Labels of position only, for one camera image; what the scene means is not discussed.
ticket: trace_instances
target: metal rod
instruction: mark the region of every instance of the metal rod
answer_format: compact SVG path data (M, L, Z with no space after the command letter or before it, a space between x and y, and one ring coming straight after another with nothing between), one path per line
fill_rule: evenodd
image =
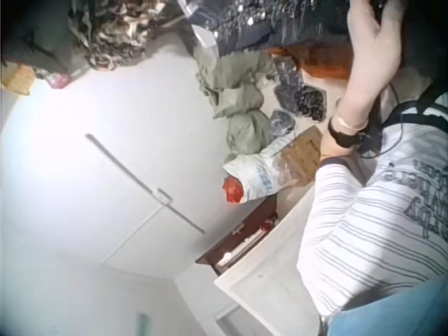
M110 252L107 257L103 260L102 264L107 263L112 257L117 254L117 252L124 246L126 243L133 238L140 231L147 222L154 217L160 210L162 210L165 206L159 205L153 212L151 212L145 219L143 219L138 226L136 226L133 231L131 231L127 236L125 236L121 241L117 244L117 246Z
M103 146L101 142L97 138L95 138L92 134L86 134L85 137L87 140L91 141L95 147L97 147L110 161L112 161L115 166L117 166L123 173L125 173L130 179L133 180L140 188L142 188L144 191L146 191L157 203L161 204L164 207L167 207L169 210L173 212L173 214L176 214L179 218L183 219L189 226L194 228L196 231L201 232L203 235L205 235L205 231L194 224L187 216L185 216L183 213L181 213L179 210L175 209L170 204L165 204L160 199L158 199L154 192L145 184L143 183L137 176L135 176L126 166L119 161L109 150Z

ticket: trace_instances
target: person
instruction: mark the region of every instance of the person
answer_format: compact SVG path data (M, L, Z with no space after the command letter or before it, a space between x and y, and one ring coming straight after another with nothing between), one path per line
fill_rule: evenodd
M329 335L436 335L424 321L447 331L446 82L394 108L370 177L357 153L375 100L400 66L404 12L403 1L388 0L378 22L369 0L350 4L353 66L323 134L297 262Z

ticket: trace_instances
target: blue jeans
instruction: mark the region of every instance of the blue jeans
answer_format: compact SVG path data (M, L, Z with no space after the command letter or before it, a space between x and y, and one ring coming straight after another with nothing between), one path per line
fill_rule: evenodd
M328 336L448 335L448 276L336 314Z

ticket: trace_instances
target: white long-sleeve shirt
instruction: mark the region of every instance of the white long-sleeve shirt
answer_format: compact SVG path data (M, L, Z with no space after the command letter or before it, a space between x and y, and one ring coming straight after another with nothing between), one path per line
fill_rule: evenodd
M387 127L383 150L399 137ZM407 123L366 185L319 168L297 268L322 316L448 274L447 164L448 135Z

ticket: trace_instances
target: black wristband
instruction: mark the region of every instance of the black wristband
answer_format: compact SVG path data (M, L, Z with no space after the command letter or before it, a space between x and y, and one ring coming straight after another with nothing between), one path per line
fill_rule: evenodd
M350 148L352 146L357 146L363 142L363 137L365 136L365 131L367 128L359 131L355 135L348 135L341 132L336 132L332 125L333 118L328 121L328 132L331 137L336 141L336 144L343 148Z

